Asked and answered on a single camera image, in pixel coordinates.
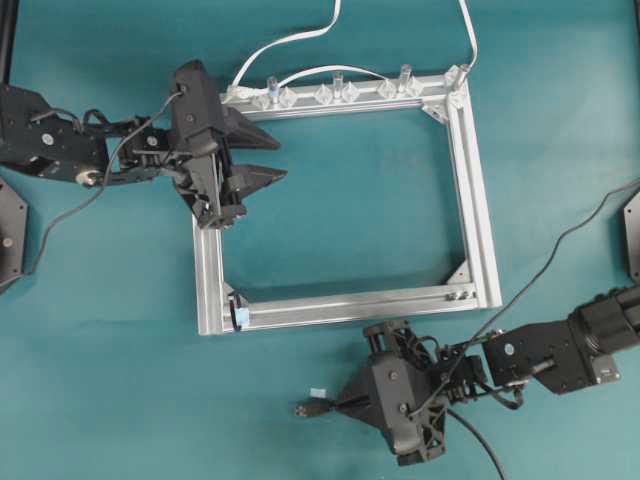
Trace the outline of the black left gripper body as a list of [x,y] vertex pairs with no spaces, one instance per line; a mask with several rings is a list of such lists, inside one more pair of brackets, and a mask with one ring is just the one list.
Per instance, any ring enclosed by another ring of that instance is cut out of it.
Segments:
[[247,146],[247,127],[243,117],[207,121],[203,127],[172,120],[176,146],[184,151],[175,161],[174,186],[201,228],[225,229],[246,214],[248,167],[235,165],[231,150]]

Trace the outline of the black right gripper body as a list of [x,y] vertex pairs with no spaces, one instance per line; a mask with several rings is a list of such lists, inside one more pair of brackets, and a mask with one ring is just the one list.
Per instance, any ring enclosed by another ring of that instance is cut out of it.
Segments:
[[393,453],[444,453],[446,410],[477,395],[483,382],[479,356],[460,346],[434,355],[406,322],[363,330],[371,354],[364,373],[364,418]]

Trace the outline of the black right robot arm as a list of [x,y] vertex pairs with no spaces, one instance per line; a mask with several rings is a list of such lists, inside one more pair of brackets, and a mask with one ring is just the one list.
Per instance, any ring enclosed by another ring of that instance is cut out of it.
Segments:
[[369,327],[371,353],[328,408],[378,429],[401,464],[444,449],[446,409],[490,396],[518,409],[534,379],[564,395],[614,381],[615,353],[639,344],[639,290],[616,289],[577,307],[565,320],[530,323],[430,353],[405,320]]

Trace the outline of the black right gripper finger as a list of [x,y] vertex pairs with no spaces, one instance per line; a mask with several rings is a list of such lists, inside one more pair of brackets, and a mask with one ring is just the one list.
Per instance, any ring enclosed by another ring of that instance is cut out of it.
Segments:
[[337,397],[339,406],[376,405],[378,395],[378,374],[373,365],[366,365],[348,381]]
[[359,397],[337,402],[333,410],[378,430],[389,430],[393,427],[393,417],[388,416],[387,405],[380,399]]

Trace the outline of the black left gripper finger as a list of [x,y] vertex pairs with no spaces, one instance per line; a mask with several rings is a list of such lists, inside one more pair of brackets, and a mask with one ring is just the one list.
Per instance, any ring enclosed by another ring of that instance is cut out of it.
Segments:
[[231,149],[277,150],[281,144],[233,107],[223,107],[226,139]]
[[246,198],[256,191],[283,179],[288,171],[258,165],[234,165],[229,177],[229,191]]

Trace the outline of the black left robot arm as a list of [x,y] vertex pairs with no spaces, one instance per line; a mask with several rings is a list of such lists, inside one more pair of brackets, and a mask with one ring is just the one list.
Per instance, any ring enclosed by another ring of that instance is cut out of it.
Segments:
[[97,110],[78,118],[37,92],[1,87],[1,164],[15,172],[88,188],[168,176],[200,228],[224,229],[245,216],[244,199],[285,171],[236,165],[234,149],[276,150],[280,144],[234,108],[214,103],[199,126],[187,106],[200,95],[180,88],[169,97],[171,126],[149,117],[110,122]]

